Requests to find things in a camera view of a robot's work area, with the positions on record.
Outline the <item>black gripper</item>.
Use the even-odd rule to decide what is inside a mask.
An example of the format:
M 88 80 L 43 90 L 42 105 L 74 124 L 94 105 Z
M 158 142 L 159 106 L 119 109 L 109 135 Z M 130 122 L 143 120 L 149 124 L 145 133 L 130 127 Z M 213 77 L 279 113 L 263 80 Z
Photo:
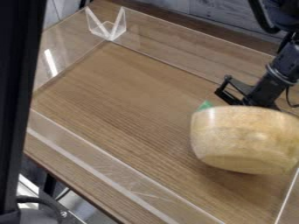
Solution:
M 215 90 L 215 95 L 229 105 L 255 106 L 278 110 L 279 81 L 266 74 L 255 85 L 249 85 L 231 75 L 226 75 L 225 81 Z

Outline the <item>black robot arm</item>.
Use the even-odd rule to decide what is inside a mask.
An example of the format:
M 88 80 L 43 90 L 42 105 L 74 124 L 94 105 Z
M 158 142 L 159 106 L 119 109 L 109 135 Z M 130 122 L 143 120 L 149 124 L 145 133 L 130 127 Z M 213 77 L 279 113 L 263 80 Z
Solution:
M 286 31 L 258 84 L 226 77 L 215 95 L 231 105 L 273 108 L 299 82 L 299 0 L 247 0 L 266 32 Z M 16 185 L 47 0 L 0 0 L 0 218 L 20 216 Z

